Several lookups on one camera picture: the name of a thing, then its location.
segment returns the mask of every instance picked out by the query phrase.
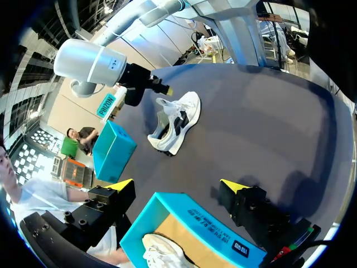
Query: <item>black stripe on sneaker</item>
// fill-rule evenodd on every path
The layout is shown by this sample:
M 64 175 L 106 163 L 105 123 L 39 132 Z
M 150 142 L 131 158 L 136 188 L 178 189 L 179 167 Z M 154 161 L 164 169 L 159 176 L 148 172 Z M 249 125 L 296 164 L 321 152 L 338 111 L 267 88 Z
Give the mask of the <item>black stripe on sneaker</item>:
M 181 111 L 181 117 L 182 119 L 180 117 L 177 117 L 173 123 L 177 136 L 181 133 L 181 129 L 189 123 L 189 119 L 187 117 L 186 112 Z

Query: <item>gray table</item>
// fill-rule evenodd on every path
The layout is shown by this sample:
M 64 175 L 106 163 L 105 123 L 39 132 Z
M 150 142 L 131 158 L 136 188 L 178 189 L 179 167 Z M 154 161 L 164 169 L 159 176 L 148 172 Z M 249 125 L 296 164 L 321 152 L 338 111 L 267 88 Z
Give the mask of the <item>gray table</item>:
M 138 107 L 124 106 L 116 123 L 138 147 L 121 180 L 133 178 L 134 221 L 154 192 L 185 192 L 252 242 L 218 205 L 219 180 L 259 185 L 271 201 L 322 228 L 342 205 L 351 172 L 352 125 L 347 107 L 328 91 L 296 76 L 255 66 L 183 65 L 155 70 L 174 89 L 168 100 L 196 91 L 201 117 L 174 157 L 147 141 L 163 97 L 147 90 Z

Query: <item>cardboard box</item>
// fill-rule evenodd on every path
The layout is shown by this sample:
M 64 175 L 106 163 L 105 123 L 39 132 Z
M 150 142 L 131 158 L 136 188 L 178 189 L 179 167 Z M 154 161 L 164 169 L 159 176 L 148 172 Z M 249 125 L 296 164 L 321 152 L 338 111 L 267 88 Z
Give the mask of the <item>cardboard box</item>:
M 201 268 L 258 267 L 266 255 L 187 194 L 154 193 L 134 221 L 120 245 L 135 267 L 147 267 L 142 237 L 155 232 L 174 240 Z
M 198 267 L 235 267 L 202 244 L 202 242 L 194 237 L 172 214 L 167 216 L 156 229 L 155 233 L 163 235 L 178 244 L 184 250 L 189 260 Z

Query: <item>black logo on box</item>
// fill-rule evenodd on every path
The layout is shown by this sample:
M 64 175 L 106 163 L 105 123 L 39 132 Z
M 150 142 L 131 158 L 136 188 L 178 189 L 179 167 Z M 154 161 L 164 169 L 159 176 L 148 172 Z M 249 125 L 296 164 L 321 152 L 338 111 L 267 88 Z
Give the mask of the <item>black logo on box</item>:
M 234 240 L 232 249 L 246 258 L 249 256 L 249 248 L 239 243 L 237 240 Z

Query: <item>white shirt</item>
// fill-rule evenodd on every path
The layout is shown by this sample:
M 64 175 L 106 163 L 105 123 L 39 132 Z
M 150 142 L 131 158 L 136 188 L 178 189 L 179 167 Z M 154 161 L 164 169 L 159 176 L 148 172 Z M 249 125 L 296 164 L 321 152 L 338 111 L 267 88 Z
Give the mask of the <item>white shirt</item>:
M 17 204 L 12 204 L 11 209 L 15 214 L 15 221 L 20 229 L 20 222 L 34 212 L 42 215 L 47 211 L 64 223 L 64 211 L 74 211 L 81 203 L 67 201 L 66 184 L 56 181 L 31 179 L 22 186 L 22 194 Z M 91 255 L 109 255 L 117 248 L 115 227 L 111 226 L 99 241 L 96 247 L 87 250 Z

